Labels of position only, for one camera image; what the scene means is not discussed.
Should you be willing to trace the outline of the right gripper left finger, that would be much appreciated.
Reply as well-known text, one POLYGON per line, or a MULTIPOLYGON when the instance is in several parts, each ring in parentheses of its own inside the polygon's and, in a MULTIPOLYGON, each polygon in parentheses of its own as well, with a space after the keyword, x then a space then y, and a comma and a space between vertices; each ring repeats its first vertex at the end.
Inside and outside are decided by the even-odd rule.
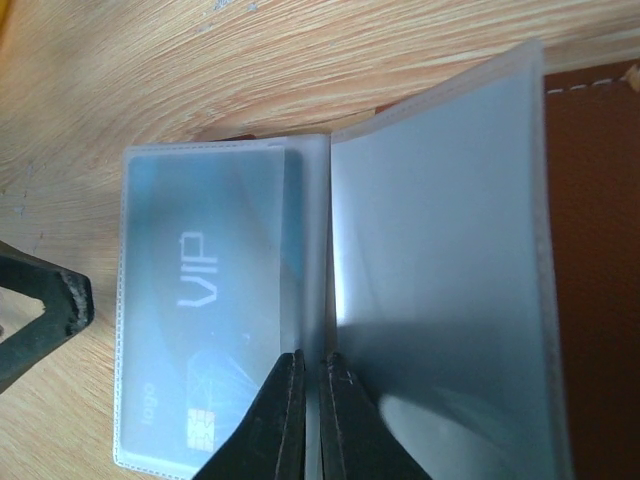
POLYGON ((195 477, 302 479, 305 451, 305 363, 298 349, 280 355, 239 426, 195 477))

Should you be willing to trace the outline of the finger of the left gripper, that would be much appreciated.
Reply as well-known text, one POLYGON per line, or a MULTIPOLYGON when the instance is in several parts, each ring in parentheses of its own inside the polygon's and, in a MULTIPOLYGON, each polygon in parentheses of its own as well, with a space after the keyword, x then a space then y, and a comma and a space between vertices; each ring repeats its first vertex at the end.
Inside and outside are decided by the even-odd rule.
POLYGON ((90 279, 1 244, 1 286, 37 299, 43 312, 1 342, 1 390, 87 328, 95 318, 90 279))

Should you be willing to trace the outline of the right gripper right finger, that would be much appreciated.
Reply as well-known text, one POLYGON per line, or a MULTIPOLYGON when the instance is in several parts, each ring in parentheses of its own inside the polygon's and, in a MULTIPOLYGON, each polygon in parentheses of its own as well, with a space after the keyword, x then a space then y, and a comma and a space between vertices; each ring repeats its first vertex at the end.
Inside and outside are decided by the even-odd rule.
POLYGON ((397 441, 345 358, 320 367, 320 436, 325 479, 427 479, 397 441))

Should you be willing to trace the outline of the brown leather card holder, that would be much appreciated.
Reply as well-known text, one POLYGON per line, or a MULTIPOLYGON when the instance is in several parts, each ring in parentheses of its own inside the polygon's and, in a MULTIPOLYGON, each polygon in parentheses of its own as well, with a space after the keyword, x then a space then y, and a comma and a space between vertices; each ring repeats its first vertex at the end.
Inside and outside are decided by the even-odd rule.
POLYGON ((543 44, 530 40, 331 133, 129 147, 114 462, 162 479, 197 479, 252 404, 211 452, 175 456, 123 446, 128 161, 136 153, 280 146, 287 242, 280 353, 267 376, 280 355, 303 352, 302 479, 325 479, 320 367, 334 352, 427 479, 572 478, 545 118, 555 99, 627 86, 615 78, 560 79, 547 89, 544 73, 543 44))

